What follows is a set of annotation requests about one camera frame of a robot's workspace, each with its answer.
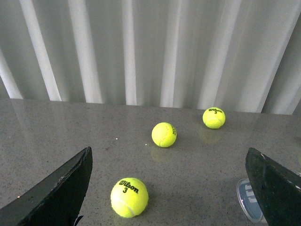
tennis ball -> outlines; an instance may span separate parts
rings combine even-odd
[[[203,114],[204,124],[211,129],[218,129],[225,121],[226,115],[224,111],[217,107],[210,107]]]
[[[124,218],[141,214],[148,200],[149,195],[144,183],[136,178],[121,179],[111,192],[112,207]]]
[[[159,147],[169,147],[177,139],[177,132],[171,124],[161,122],[153,128],[151,137]]]

curtain fold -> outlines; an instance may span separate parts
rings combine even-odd
[[[301,0],[0,1],[0,97],[301,114]]]

gray countertop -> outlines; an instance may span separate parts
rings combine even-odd
[[[218,130],[203,110],[0,99],[0,208],[22,195],[87,146],[93,170],[78,225],[246,226],[236,184],[246,178],[254,147],[301,171],[301,116],[225,112]],[[152,128],[177,129],[169,148]],[[118,180],[142,180],[150,200],[134,218],[119,217],[110,193]]]

blue wilson can lid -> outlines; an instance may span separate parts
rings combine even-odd
[[[241,179],[238,182],[237,196],[241,208],[252,222],[267,222],[255,198],[249,179]]]

ball seam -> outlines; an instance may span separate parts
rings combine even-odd
[[[167,131],[166,131],[166,134],[165,134],[165,137],[163,138],[163,140],[161,140],[160,141],[160,147],[162,147],[162,145],[161,145],[161,143],[166,139],[166,137],[167,137],[167,134],[168,134],[168,126],[166,126],[166,129],[167,129]]]
[[[131,214],[132,214],[133,217],[136,216],[136,214],[134,213],[134,211],[132,210],[132,208],[130,208],[125,201],[123,201],[120,198],[117,198],[117,200],[119,200],[120,202],[122,202],[123,204],[125,204],[127,206],[127,208],[130,210],[130,212],[131,212]]]

